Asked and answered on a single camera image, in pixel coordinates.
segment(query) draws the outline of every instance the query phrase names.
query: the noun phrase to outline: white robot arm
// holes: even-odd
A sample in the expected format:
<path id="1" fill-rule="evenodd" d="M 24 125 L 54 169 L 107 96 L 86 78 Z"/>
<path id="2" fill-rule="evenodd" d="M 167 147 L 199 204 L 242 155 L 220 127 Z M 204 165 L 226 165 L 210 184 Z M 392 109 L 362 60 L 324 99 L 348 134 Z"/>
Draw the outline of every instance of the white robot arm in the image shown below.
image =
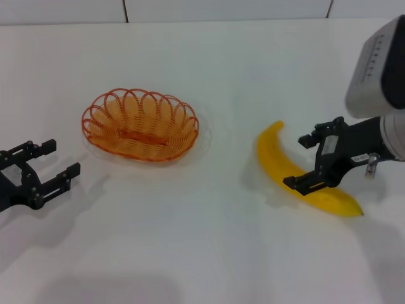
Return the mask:
<path id="1" fill-rule="evenodd" d="M 319 123 L 300 137 L 305 148 L 319 144 L 315 169 L 283 182 L 302 195 L 336 187 L 352 168 L 367 165 L 373 178 L 378 162 L 405 160 L 405 15 L 386 24 L 364 44 L 346 95 L 355 118 Z"/>
<path id="2" fill-rule="evenodd" d="M 355 118 L 381 117 L 385 145 L 396 158 L 405 160 L 405 15 L 365 42 L 346 108 Z"/>

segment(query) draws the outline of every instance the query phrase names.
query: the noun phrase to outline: white table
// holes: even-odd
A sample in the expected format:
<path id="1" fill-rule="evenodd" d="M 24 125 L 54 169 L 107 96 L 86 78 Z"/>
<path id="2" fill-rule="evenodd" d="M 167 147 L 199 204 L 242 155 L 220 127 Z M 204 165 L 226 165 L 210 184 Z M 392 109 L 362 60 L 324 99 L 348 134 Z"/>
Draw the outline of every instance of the white table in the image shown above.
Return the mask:
<path id="1" fill-rule="evenodd" d="M 283 145 L 311 170 L 298 137 L 355 122 L 344 94 L 386 22 L 1 27 L 1 149 L 57 140 L 32 161 L 44 179 L 82 164 L 71 192 L 0 214 L 1 303 L 404 303 L 405 165 L 379 165 L 373 182 L 350 172 L 341 186 L 365 216 L 347 220 L 278 189 L 253 146 L 284 120 Z M 190 103 L 192 151 L 159 167 L 89 149 L 81 114 L 115 87 Z"/>

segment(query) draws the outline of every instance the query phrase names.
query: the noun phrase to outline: white wall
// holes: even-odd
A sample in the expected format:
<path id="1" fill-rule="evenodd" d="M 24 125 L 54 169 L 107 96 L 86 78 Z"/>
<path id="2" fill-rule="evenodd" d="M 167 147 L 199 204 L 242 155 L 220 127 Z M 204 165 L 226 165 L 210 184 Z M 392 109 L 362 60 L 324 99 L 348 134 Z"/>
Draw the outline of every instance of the white wall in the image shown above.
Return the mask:
<path id="1" fill-rule="evenodd" d="M 334 0 L 330 18 L 386 17 L 405 14 L 405 0 Z"/>
<path id="2" fill-rule="evenodd" d="M 330 0 L 126 0 L 125 2 L 129 22 L 325 18 L 330 6 Z"/>
<path id="3" fill-rule="evenodd" d="M 125 22 L 122 0 L 0 0 L 0 24 Z"/>

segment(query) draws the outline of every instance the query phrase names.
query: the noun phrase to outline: yellow banana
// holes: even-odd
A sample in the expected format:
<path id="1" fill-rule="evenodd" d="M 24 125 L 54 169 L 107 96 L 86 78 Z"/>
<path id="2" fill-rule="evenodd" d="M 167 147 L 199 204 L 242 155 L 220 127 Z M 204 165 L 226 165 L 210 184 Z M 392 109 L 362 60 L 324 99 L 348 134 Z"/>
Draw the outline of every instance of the yellow banana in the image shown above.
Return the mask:
<path id="1" fill-rule="evenodd" d="M 326 187 L 303 196 L 283 183 L 284 177 L 305 174 L 303 169 L 288 159 L 278 143 L 277 133 L 283 126 L 283 122 L 275 122 L 262 132 L 258 139 L 257 152 L 259 162 L 271 179 L 287 192 L 326 212 L 341 217 L 363 215 L 363 211 L 357 201 L 340 189 Z"/>

